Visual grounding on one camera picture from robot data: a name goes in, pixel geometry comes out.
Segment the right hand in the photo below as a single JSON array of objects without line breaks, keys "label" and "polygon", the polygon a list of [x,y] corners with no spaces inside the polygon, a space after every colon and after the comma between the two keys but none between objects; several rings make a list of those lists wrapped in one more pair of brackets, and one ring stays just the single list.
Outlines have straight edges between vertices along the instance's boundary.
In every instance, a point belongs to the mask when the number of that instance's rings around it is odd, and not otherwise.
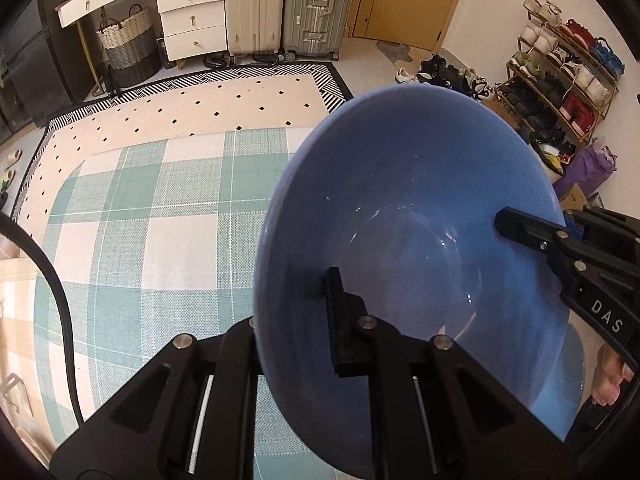
[{"label": "right hand", "polygon": [[634,372],[623,362],[622,357],[608,344],[598,351],[597,366],[594,369],[591,397],[601,406],[613,405],[620,396],[624,382],[631,382]]}]

